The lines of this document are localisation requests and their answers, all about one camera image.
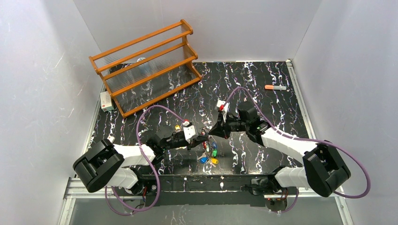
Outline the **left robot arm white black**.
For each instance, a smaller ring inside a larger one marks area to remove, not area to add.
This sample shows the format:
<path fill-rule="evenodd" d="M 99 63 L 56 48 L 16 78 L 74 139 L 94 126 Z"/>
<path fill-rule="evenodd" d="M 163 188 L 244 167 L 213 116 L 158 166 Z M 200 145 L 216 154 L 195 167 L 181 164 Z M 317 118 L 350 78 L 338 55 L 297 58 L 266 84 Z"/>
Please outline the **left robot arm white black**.
<path fill-rule="evenodd" d="M 154 135 L 141 146 L 118 145 L 103 139 L 79 157 L 72 168 L 90 193 L 106 186 L 132 189 L 137 186 L 139 177 L 131 166 L 156 165 L 162 161 L 165 151 L 180 147 L 190 150 L 210 138 L 211 135 L 204 133 L 186 139 L 180 131 L 170 136 Z"/>

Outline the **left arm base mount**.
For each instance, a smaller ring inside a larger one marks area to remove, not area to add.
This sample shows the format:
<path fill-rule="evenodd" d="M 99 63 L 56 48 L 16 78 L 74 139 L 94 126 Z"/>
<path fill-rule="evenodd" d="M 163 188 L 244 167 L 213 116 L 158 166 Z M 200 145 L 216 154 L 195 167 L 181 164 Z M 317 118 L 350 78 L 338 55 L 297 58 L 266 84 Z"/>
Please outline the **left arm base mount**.
<path fill-rule="evenodd" d="M 145 175 L 138 178 L 137 183 L 132 188 L 115 188 L 116 193 L 119 196 L 156 196 L 158 184 L 155 176 Z"/>

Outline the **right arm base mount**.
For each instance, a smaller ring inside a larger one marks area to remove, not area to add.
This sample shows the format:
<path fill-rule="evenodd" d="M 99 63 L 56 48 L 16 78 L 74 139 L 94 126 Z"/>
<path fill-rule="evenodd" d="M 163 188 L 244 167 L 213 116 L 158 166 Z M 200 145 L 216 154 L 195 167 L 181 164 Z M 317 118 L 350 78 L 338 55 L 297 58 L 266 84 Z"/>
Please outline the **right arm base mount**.
<path fill-rule="evenodd" d="M 254 196 L 263 196 L 269 212 L 282 214 L 290 211 L 297 203 L 299 190 L 281 187 L 274 178 L 263 177 L 251 179 L 249 184 L 241 187 Z"/>

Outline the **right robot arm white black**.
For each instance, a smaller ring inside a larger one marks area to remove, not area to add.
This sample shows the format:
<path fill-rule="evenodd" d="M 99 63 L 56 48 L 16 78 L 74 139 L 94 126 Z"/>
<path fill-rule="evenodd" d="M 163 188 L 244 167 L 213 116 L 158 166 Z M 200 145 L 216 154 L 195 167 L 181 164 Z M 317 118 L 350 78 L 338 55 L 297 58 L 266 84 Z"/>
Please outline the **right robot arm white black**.
<path fill-rule="evenodd" d="M 322 197 L 330 196 L 351 177 L 346 163 L 333 146 L 287 137 L 281 130 L 261 120 L 252 102 L 238 105 L 238 116 L 228 111 L 229 104 L 218 100 L 217 122 L 209 134 L 228 139 L 232 132 L 245 132 L 248 138 L 292 157 L 301 167 L 278 167 L 267 177 L 266 187 L 275 191 L 284 188 L 310 188 Z"/>

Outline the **bunch of coloured keys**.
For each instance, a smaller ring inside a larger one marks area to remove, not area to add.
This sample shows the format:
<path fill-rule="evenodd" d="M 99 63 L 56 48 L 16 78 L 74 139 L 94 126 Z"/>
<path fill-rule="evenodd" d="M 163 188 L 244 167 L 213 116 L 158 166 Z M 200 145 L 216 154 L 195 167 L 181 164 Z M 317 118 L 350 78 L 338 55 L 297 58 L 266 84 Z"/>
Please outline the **bunch of coloured keys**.
<path fill-rule="evenodd" d="M 203 148 L 203 153 L 201 156 L 197 158 L 197 160 L 202 164 L 209 164 L 212 167 L 216 168 L 219 164 L 217 157 L 217 145 L 214 141 L 211 141 L 212 137 L 210 136 L 209 140 L 204 141 L 201 145 Z"/>

